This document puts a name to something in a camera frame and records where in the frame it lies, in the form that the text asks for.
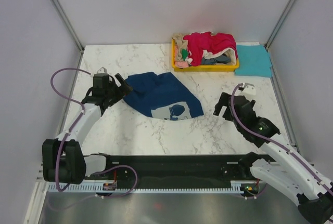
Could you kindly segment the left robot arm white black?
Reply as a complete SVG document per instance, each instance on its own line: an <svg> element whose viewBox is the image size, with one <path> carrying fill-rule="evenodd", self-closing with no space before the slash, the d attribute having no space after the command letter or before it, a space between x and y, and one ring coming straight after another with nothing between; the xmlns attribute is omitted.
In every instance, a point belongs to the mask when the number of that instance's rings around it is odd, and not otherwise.
<svg viewBox="0 0 333 224"><path fill-rule="evenodd" d="M81 101L76 101L80 109L70 126L42 144L44 180L55 183L57 191L62 192L70 184L79 185L85 177L96 173L103 179L112 177L114 166L107 162L106 156L85 155L81 146L105 111L132 90L120 74L94 74L92 87Z"/></svg>

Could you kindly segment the yellow plastic bin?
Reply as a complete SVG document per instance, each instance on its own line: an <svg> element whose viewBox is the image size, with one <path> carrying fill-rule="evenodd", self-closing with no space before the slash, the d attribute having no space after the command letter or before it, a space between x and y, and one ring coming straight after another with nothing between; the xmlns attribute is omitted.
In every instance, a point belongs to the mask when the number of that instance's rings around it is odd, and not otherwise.
<svg viewBox="0 0 333 224"><path fill-rule="evenodd" d="M196 67L178 68L174 64L175 41L171 39L171 67L174 72L235 72L240 67L239 59L235 65L199 65Z"/></svg>

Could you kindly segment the navy blue printed t-shirt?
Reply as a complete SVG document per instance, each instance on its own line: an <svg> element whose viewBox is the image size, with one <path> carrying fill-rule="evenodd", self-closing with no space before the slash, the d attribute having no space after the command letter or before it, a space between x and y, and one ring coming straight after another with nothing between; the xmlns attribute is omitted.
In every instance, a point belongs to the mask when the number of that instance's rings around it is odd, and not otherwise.
<svg viewBox="0 0 333 224"><path fill-rule="evenodd" d="M135 74L125 81L133 91L124 101L144 116L180 121L203 115L198 98L170 72Z"/></svg>

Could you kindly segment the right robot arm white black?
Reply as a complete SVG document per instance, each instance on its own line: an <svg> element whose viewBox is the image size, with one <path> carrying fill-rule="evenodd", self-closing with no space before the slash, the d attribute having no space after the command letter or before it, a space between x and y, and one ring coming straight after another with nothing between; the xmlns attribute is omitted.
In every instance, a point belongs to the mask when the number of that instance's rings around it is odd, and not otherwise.
<svg viewBox="0 0 333 224"><path fill-rule="evenodd" d="M309 223L332 221L332 180L303 158L270 120L257 116L254 105L255 101L244 94L221 93L213 114L218 116L225 107L223 118L233 122L248 142L273 158L284 171L274 169L265 159L250 152L238 166L239 175L263 180L278 190Z"/></svg>

